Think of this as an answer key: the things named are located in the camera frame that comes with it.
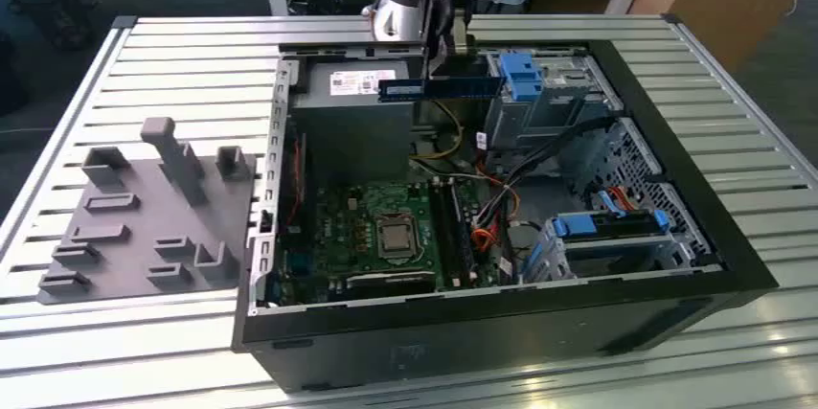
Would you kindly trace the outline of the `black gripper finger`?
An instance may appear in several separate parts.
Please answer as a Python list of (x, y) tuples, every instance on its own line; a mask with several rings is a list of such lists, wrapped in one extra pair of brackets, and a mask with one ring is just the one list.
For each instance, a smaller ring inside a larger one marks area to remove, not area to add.
[(451, 44), (448, 50), (452, 56), (466, 56), (471, 53), (472, 38), (468, 32), (470, 20), (470, 0), (451, 0)]
[(440, 37), (446, 34), (448, 0), (422, 0), (423, 13), (423, 79), (432, 75), (432, 63), (439, 55)]

